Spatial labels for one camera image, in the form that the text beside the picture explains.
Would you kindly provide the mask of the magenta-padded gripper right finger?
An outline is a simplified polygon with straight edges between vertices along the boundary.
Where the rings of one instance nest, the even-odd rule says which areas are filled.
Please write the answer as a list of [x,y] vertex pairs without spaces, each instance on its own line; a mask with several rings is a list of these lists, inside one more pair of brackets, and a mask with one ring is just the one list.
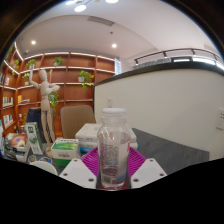
[[146,159],[140,152],[131,148],[128,158],[130,187],[140,188],[166,176],[166,172],[154,158]]

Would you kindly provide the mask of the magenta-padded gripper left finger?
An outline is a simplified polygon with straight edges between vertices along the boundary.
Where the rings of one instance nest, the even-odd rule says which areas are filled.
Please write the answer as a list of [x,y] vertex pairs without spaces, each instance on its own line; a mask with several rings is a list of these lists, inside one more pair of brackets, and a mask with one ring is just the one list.
[[78,186],[95,189],[98,174],[98,152],[97,148],[94,148],[80,159],[72,159],[62,171],[60,177]]

